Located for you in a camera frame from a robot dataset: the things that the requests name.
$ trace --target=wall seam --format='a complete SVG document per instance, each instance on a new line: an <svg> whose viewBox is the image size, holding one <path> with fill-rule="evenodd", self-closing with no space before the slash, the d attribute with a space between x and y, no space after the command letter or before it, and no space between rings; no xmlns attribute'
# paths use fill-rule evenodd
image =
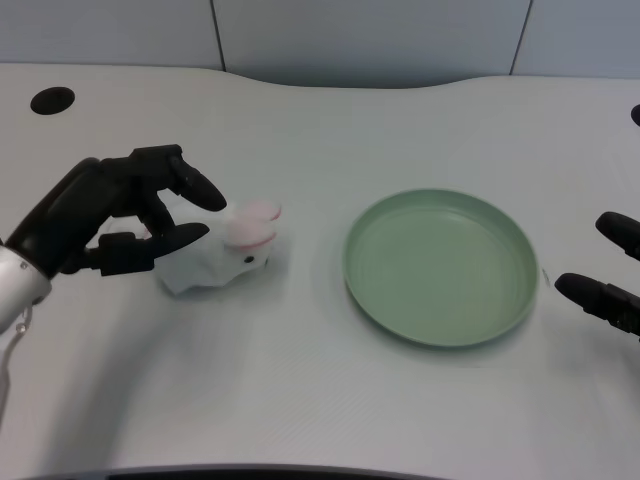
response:
<svg viewBox="0 0 640 480"><path fill-rule="evenodd" d="M529 8L527 8L527 14L524 17L524 23L522 24L522 31L520 32L520 38L518 39L518 45L516 46L516 52L513 55L513 62L511 62L511 69L509 69L509 75L513 75L513 70L516 68L516 61L520 54L520 47L522 46L522 40L524 39L524 32L529 24L529 17L531 16L531 9L535 0L529 0Z"/></svg>
<svg viewBox="0 0 640 480"><path fill-rule="evenodd" d="M222 70L227 71L227 64L224 61L224 52L222 50L222 41L220 40L220 29L218 28L218 16L216 15L216 7L213 4L213 0L209 0L211 6L211 17L213 18L213 29L216 32L216 41L218 42L218 53L220 54L220 63L222 64Z"/></svg>

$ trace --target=robotic hand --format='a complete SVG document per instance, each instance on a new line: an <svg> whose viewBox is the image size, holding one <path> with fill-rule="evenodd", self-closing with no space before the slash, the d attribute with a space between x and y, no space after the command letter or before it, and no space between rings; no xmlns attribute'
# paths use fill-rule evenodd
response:
<svg viewBox="0 0 640 480"><path fill-rule="evenodd" d="M619 213L600 216L596 228L640 260L640 223ZM585 312L607 320L612 326L640 335L640 298L611 284L604 284L576 273L565 273L555 283L560 293L580 305Z"/></svg>
<svg viewBox="0 0 640 480"><path fill-rule="evenodd" d="M182 159L178 145L138 148L126 158L87 158L76 165L4 246L0 241L0 336L47 296L51 279L60 272L92 268L118 275L152 270L154 259L208 233L201 223L174 224L157 194L166 188L205 210L227 205L218 189ZM151 238L111 233L99 238L97 248L86 248L110 216L133 215Z"/></svg>

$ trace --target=robotic finger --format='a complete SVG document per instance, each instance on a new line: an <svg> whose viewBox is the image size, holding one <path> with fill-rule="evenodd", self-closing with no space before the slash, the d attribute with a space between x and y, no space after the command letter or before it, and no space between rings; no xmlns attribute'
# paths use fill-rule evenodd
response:
<svg viewBox="0 0 640 480"><path fill-rule="evenodd" d="M640 222L619 213L606 212L597 220L596 228L622 247L627 255L640 260ZM627 333L640 335L640 297L576 273L561 275L555 287L586 313Z"/></svg>

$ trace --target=white wall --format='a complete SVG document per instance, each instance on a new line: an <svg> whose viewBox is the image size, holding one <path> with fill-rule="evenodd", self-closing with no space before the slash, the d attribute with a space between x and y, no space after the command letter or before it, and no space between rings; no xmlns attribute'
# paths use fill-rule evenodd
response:
<svg viewBox="0 0 640 480"><path fill-rule="evenodd" d="M529 0L214 0L227 70L411 87L511 69Z"/></svg>
<svg viewBox="0 0 640 480"><path fill-rule="evenodd" d="M208 0L0 0L0 62L221 68Z"/></svg>
<svg viewBox="0 0 640 480"><path fill-rule="evenodd" d="M193 66L294 85L640 78L640 0L0 0L0 62ZM217 33L221 36L218 45Z"/></svg>
<svg viewBox="0 0 640 480"><path fill-rule="evenodd" d="M640 0L534 0L514 73L640 78Z"/></svg>

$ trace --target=plate rim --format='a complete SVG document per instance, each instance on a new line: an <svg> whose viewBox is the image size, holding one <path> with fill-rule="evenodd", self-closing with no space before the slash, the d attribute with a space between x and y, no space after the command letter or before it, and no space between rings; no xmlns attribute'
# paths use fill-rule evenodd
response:
<svg viewBox="0 0 640 480"><path fill-rule="evenodd" d="M526 304L524 305L524 307L522 308L522 310L520 312L518 312L517 315L514 315L514 319L511 322L509 322L506 326L502 327L497 332L491 333L490 335L487 335L486 337L482 337L482 338L474 340L472 342L465 342L465 343L425 342L423 340L412 338L412 337L410 337L410 336L408 336L406 334L397 332L394 329L390 328L389 326L384 325L382 322L377 320L367 310L367 308L363 305L363 303L357 298L356 294L354 293L352 280L350 279L350 276L349 276L349 269L347 268L347 263L348 263L347 250L349 248L350 241L352 240L353 232L355 230L355 227L358 225L358 223L363 219L363 217L365 215L367 215L374 208L378 207L380 204L382 204L384 202L387 202L387 201L389 201L389 200L391 200L392 198L395 198L395 197L399 197L399 196L402 196L402 195L407 195L407 194L410 194L410 193L417 193L417 192L443 192L443 193L447 193L447 194L455 194L455 195L460 195L460 196L463 196L463 197L468 197L468 198L471 198L471 199L473 199L475 201L484 203L485 205L488 205L489 207L491 207L494 210L498 211L500 214L504 215L505 218L507 218L513 225L515 225L515 227L518 229L518 231L524 237L524 240L526 242L527 247L529 248L529 250L531 252L531 255L533 257L533 262L534 262L534 265L535 265L533 288L531 289L530 294L529 294L529 298L528 298ZM511 218L510 215L507 215L501 208L496 207L494 204L492 204L492 203L490 203L490 202L488 202L486 200L483 200L480 197L477 197L475 195L470 195L468 193L460 192L460 191L457 191L457 190L453 190L453 189L446 189L446 188L413 188L413 189L403 190L403 191L388 195L388 196L378 200L377 202L369 205L369 207L367 207L360 215L358 215L358 217L351 224L351 226L349 228L349 233L347 234L347 236L345 238L345 241L343 243L343 246L342 246L342 277L344 279L344 282L347 285L347 289L349 290L349 294L351 295L351 298L356 302L358 307L372 321L374 321L376 323L376 325L384 328L385 330L393 333L394 335L397 335L397 336L399 336L399 337L401 337L401 338L403 338L405 340L409 340L411 342L414 342L414 343L417 343L417 344L420 344L420 345L427 345L427 346L431 346L431 347L461 348L461 347L470 347L470 346L473 346L473 345L480 345L480 344L489 342L491 340L494 340L496 338L499 338L502 335L504 335L507 332L509 332L510 330L512 330L515 327L517 327L518 325L520 325L530 315L530 313L533 310L533 307L534 307L534 305L536 303L538 287L539 287L539 283L540 283L540 272L539 272L539 270L540 270L540 264L538 262L538 256L536 255L536 251L533 248L533 244L531 243L531 239L529 238L527 233L522 229L522 227L513 218Z"/></svg>

